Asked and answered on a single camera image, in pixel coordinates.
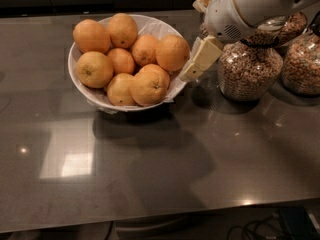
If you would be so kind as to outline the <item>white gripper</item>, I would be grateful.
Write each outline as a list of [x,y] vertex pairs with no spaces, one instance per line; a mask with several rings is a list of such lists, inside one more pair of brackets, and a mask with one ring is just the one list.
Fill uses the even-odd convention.
[[196,11],[200,13],[206,11],[204,23],[210,35],[196,38],[190,58],[179,74],[182,81],[191,82],[198,79],[221,56],[224,44],[237,42],[254,33],[256,27],[250,25],[248,19],[241,14],[239,1],[195,0],[193,2],[192,6]]

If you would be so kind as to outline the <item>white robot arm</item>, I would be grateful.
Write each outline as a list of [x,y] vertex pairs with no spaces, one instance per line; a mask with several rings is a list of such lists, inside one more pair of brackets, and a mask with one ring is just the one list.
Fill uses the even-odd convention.
[[211,0],[197,9],[204,13],[208,36],[198,38],[179,78],[199,78],[222,54],[223,46],[253,35],[255,29],[275,17],[289,16],[320,0]]

